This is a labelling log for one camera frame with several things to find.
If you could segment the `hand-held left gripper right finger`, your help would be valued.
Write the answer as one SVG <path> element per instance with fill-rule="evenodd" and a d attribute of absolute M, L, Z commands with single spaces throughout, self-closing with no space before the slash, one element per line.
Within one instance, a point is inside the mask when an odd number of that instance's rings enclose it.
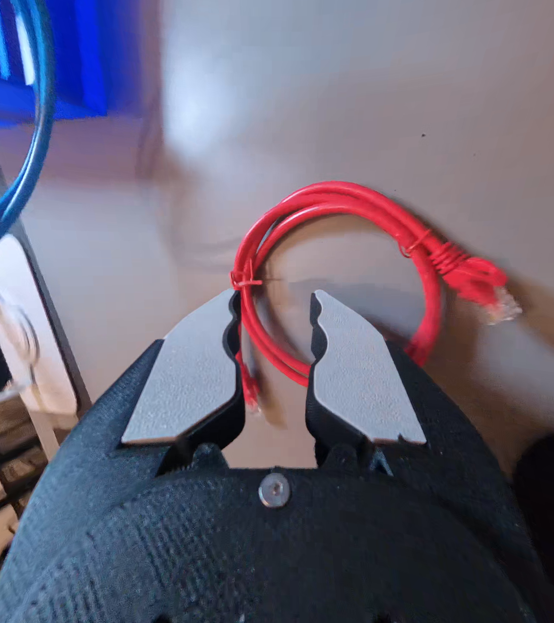
<path fill-rule="evenodd" d="M 323 290 L 311 298 L 314 363 L 308 430 L 325 446 L 425 445 L 426 436 L 387 342 L 370 322 Z"/>

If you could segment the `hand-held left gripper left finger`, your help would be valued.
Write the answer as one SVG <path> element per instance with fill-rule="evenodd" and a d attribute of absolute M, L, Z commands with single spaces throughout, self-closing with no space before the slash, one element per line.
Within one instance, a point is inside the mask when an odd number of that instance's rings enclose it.
<path fill-rule="evenodd" d="M 245 424 L 240 293 L 227 289 L 164 337 L 122 436 L 125 446 L 228 446 Z"/>

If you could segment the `blue plastic bin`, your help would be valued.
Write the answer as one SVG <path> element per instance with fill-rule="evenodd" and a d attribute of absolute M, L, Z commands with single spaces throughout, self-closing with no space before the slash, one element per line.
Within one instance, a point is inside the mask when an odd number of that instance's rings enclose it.
<path fill-rule="evenodd" d="M 47 1 L 55 45 L 55 119 L 139 113 L 145 25 L 158 1 Z M 0 1 L 0 128 L 34 118 L 33 46 Z"/>

